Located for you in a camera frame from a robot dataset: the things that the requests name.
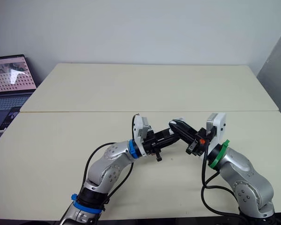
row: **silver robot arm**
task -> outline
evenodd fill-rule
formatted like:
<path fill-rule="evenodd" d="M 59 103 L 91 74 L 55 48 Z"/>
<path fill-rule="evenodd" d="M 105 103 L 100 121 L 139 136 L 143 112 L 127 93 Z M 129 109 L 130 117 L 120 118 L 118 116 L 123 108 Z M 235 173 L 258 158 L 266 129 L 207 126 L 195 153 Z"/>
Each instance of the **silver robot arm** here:
<path fill-rule="evenodd" d="M 179 140 L 170 128 L 154 133 L 147 118 L 139 115 L 133 117 L 132 129 L 131 140 L 112 144 L 91 165 L 79 194 L 72 195 L 73 202 L 60 225 L 96 224 L 122 170 L 140 157 L 156 155 L 157 161 L 162 160 L 161 148 Z"/>
<path fill-rule="evenodd" d="M 267 218 L 274 214 L 272 185 L 256 172 L 244 155 L 228 147 L 217 168 L 231 186 L 243 214 L 252 218 Z"/>
<path fill-rule="evenodd" d="M 206 140 L 210 141 L 207 151 L 209 167 L 231 186 L 240 209 L 249 221 L 264 222 L 274 214 L 273 187 L 270 182 L 255 171 L 251 162 L 242 154 L 228 147 L 229 141 L 219 144 L 226 127 L 226 114 L 213 113 L 207 119 L 207 128 L 196 131 L 180 120 L 169 123 L 171 130 L 189 144 L 186 152 L 203 159 Z"/>

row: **table surface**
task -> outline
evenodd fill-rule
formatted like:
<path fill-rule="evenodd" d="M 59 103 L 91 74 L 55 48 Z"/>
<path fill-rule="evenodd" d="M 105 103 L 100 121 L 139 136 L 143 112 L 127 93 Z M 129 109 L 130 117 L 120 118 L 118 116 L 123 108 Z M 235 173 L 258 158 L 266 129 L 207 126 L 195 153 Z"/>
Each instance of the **table surface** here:
<path fill-rule="evenodd" d="M 58 220 L 81 187 L 92 151 L 107 142 L 131 138 L 133 112 L 20 113 L 0 138 L 0 218 Z M 205 127 L 210 112 L 143 112 L 155 131 L 184 116 L 195 129 Z M 224 140 L 246 155 L 274 188 L 281 212 L 281 114 L 228 112 Z M 214 215 L 200 200 L 201 160 L 185 153 L 186 144 L 138 159 L 126 183 L 111 198 L 102 219 L 173 218 Z M 104 150 L 95 155 L 102 156 Z M 129 167 L 121 174 L 124 178 Z M 207 169 L 207 176 L 213 174 Z M 217 178 L 213 184 L 227 184 Z M 209 190 L 207 202 L 220 211 L 237 212 L 234 198 Z"/>
<path fill-rule="evenodd" d="M 275 111 L 247 66 L 58 64 L 21 112 Z"/>

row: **blue joint cover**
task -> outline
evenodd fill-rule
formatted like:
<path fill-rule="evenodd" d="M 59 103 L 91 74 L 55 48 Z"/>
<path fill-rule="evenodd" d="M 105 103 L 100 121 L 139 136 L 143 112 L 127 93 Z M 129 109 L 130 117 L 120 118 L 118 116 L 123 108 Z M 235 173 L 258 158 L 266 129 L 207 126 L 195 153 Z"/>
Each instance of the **blue joint cover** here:
<path fill-rule="evenodd" d="M 129 153 L 132 155 L 133 158 L 138 158 L 136 151 L 133 147 L 132 139 L 129 141 Z"/>
<path fill-rule="evenodd" d="M 79 203 L 76 202 L 76 198 L 77 198 L 77 194 L 73 194 L 71 196 L 71 199 L 73 200 L 73 205 L 79 209 L 79 210 L 82 210 L 84 212 L 89 212 L 89 213 L 93 213 L 93 214 L 99 214 L 102 212 L 102 210 L 99 210 L 99 209 L 93 209 L 93 208 L 88 208 L 88 207 L 85 207 L 83 205 L 80 205 Z"/>

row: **gray wall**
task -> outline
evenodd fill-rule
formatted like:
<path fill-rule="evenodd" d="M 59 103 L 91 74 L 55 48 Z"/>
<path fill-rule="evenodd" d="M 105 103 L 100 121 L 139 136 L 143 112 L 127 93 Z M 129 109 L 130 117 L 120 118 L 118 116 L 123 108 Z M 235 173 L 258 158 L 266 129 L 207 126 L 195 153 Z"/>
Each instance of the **gray wall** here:
<path fill-rule="evenodd" d="M 43 80 L 59 62 L 246 64 L 281 36 L 281 0 L 0 0 L 0 56 Z"/>
<path fill-rule="evenodd" d="M 257 78 L 281 112 L 281 38 Z"/>

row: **black wire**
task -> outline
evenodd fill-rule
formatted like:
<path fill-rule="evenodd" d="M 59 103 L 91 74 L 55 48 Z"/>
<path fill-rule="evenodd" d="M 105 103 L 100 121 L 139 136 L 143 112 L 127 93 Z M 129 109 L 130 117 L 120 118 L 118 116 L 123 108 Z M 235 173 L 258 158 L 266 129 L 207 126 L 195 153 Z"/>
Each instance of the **black wire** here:
<path fill-rule="evenodd" d="M 86 175 L 88 173 L 88 168 L 89 168 L 89 163 L 92 159 L 92 157 L 94 156 L 94 154 L 99 151 L 101 148 L 103 148 L 104 146 L 106 145 L 111 145 L 111 144 L 115 144 L 115 142 L 109 142 L 109 143 L 106 143 L 106 144 L 103 144 L 103 145 L 100 145 L 98 148 L 96 148 L 93 153 L 90 155 L 89 159 L 87 160 L 86 162 L 86 165 L 85 165 L 85 169 L 84 169 L 84 174 L 83 174 L 83 180 L 82 180 L 82 187 L 83 188 L 83 184 L 86 180 Z M 124 182 L 128 179 L 128 177 L 130 176 L 131 172 L 132 172 L 132 169 L 133 169 L 133 163 L 131 163 L 131 166 L 130 166 L 130 170 L 128 172 L 128 174 L 126 175 L 126 177 L 121 181 L 121 183 L 119 185 L 117 185 L 113 191 L 105 198 L 105 200 L 101 203 L 100 205 L 100 209 L 103 209 L 104 207 L 104 204 L 109 201 L 110 197 L 113 196 L 113 194 L 124 184 Z M 99 220 L 99 214 L 96 214 L 95 218 L 94 218 L 94 224 L 96 225 L 98 223 L 98 220 Z"/>
<path fill-rule="evenodd" d="M 98 148 L 96 148 L 96 150 L 93 151 L 93 153 L 90 155 L 88 161 L 86 162 L 86 165 L 85 165 L 85 169 L 84 169 L 84 175 L 83 175 L 83 180 L 82 180 L 82 187 L 83 187 L 83 184 L 86 180 L 86 174 L 88 173 L 88 168 L 89 168 L 89 162 L 90 160 L 92 159 L 92 157 L 94 156 L 94 154 L 100 149 L 100 148 L 103 148 L 104 146 L 106 145 L 111 145 L 111 144 L 115 144 L 115 142 L 109 142 L 109 143 L 106 143 L 106 144 L 103 144 L 103 145 L 100 145 Z"/>
<path fill-rule="evenodd" d="M 113 194 L 124 184 L 124 182 L 128 179 L 128 177 L 130 176 L 131 172 L 132 172 L 132 169 L 133 169 L 133 164 L 134 163 L 131 163 L 131 166 L 130 166 L 130 170 L 129 172 L 127 173 L 127 175 L 125 176 L 125 178 L 122 180 L 122 182 L 117 185 L 117 187 L 115 189 L 113 189 L 113 191 L 105 198 L 105 200 L 101 203 L 100 205 L 100 209 L 103 208 L 104 204 L 110 199 L 111 196 L 113 196 Z"/>
<path fill-rule="evenodd" d="M 236 199 L 234 193 L 226 188 L 226 187 L 222 187 L 222 186 L 218 186 L 218 185 L 213 185 L 213 186 L 207 186 L 207 183 L 205 182 L 205 172 L 206 172 L 206 164 L 207 164 L 207 156 L 208 156 L 208 146 L 209 146 L 209 140 L 206 140 L 206 143 L 205 143 L 205 149 L 204 149 L 204 158 L 203 158 L 203 165 L 202 165 L 202 184 L 203 184 L 203 187 L 206 188 L 206 189 L 222 189 L 222 190 L 225 190 L 225 191 L 228 191 L 230 194 L 233 195 L 233 197 Z"/>
<path fill-rule="evenodd" d="M 128 177 L 130 176 L 131 172 L 132 172 L 132 169 L 133 169 L 133 164 L 134 163 L 131 163 L 131 166 L 130 166 L 130 170 L 129 172 L 127 173 L 127 175 L 125 176 L 125 178 L 121 181 L 121 183 L 119 185 L 116 186 L 115 189 L 113 189 L 113 191 L 104 199 L 104 201 L 101 203 L 99 209 L 103 209 L 104 208 L 104 204 L 106 202 L 109 201 L 110 197 L 124 184 L 124 182 L 128 179 Z M 97 225 L 98 223 L 98 220 L 99 220 L 99 214 L 96 214 L 95 218 L 94 218 L 94 225 Z"/>
<path fill-rule="evenodd" d="M 206 140 L 206 143 L 205 143 L 205 149 L 204 149 L 204 158 L 203 158 L 203 165 L 202 165 L 202 184 L 203 184 L 203 187 L 201 189 L 201 200 L 203 202 L 203 204 L 205 205 L 205 207 L 210 210 L 211 212 L 215 213 L 215 214 L 218 214 L 218 215 L 221 215 L 221 216 L 226 216 L 226 217 L 236 217 L 236 218 L 239 218 L 241 219 L 242 221 L 244 221 L 246 224 L 249 225 L 249 222 L 248 220 L 241 216 L 241 215 L 238 215 L 236 213 L 228 213 L 228 212 L 221 212 L 221 211 L 217 211 L 213 208 L 211 208 L 205 201 L 204 199 L 204 190 L 206 188 L 209 188 L 209 189 L 213 189 L 213 188 L 216 188 L 216 189 L 222 189 L 222 190 L 226 190 L 226 191 L 229 191 L 233 196 L 233 192 L 231 190 L 229 190 L 228 188 L 225 188 L 225 187 L 222 187 L 222 186 L 207 186 L 207 184 L 212 180 L 214 179 L 217 175 L 219 175 L 220 173 L 219 172 L 216 172 L 214 175 L 212 175 L 207 181 L 205 181 L 205 171 L 206 171 L 206 164 L 207 164 L 207 155 L 208 155 L 208 146 L 209 146 L 209 140 Z"/>

